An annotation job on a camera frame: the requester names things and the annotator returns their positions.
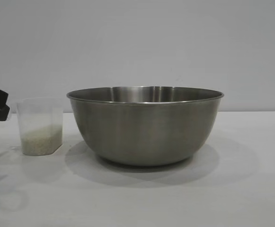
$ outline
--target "stainless steel bowl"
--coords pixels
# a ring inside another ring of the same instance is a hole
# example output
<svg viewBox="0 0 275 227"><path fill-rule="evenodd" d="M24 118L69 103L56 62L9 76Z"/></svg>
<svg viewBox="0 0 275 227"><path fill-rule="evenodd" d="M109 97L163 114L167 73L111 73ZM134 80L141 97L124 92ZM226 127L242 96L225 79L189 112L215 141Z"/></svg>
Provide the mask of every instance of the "stainless steel bowl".
<svg viewBox="0 0 275 227"><path fill-rule="evenodd" d="M213 127L223 93L187 87L102 87L72 91L88 146L108 160L159 166L192 156Z"/></svg>

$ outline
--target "plastic measuring cup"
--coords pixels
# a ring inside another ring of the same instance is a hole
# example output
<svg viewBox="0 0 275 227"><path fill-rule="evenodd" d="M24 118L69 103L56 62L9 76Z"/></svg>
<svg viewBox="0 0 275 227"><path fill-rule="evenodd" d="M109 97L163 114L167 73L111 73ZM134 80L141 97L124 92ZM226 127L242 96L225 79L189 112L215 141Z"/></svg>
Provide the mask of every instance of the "plastic measuring cup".
<svg viewBox="0 0 275 227"><path fill-rule="evenodd" d="M62 145L62 100L29 98L17 102L22 152L50 155Z"/></svg>

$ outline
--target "white table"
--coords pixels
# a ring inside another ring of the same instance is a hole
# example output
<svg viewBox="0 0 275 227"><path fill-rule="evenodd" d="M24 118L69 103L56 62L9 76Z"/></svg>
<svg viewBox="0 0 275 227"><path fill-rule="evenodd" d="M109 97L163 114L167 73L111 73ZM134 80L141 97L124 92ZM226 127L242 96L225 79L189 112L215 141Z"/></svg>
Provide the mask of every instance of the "white table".
<svg viewBox="0 0 275 227"><path fill-rule="evenodd" d="M0 227L187 226L275 227L275 112L219 113L192 160L155 169L97 159L70 113L44 157L0 122Z"/></svg>

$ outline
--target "rice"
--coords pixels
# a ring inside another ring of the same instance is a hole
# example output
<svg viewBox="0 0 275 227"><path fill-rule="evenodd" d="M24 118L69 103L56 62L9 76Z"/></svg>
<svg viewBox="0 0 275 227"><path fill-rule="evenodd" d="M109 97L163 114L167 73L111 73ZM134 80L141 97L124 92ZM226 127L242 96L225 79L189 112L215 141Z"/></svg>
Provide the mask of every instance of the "rice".
<svg viewBox="0 0 275 227"><path fill-rule="evenodd" d="M62 126L54 125L29 131L21 137L25 155L50 155L62 145Z"/></svg>

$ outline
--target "gray wall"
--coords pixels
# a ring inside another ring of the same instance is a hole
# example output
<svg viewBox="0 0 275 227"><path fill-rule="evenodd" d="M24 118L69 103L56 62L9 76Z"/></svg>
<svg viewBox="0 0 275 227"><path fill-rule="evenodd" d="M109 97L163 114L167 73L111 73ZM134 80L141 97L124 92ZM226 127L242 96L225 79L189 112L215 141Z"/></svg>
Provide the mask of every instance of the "gray wall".
<svg viewBox="0 0 275 227"><path fill-rule="evenodd" d="M225 111L275 110L275 0L0 0L10 100L87 87L223 91Z"/></svg>

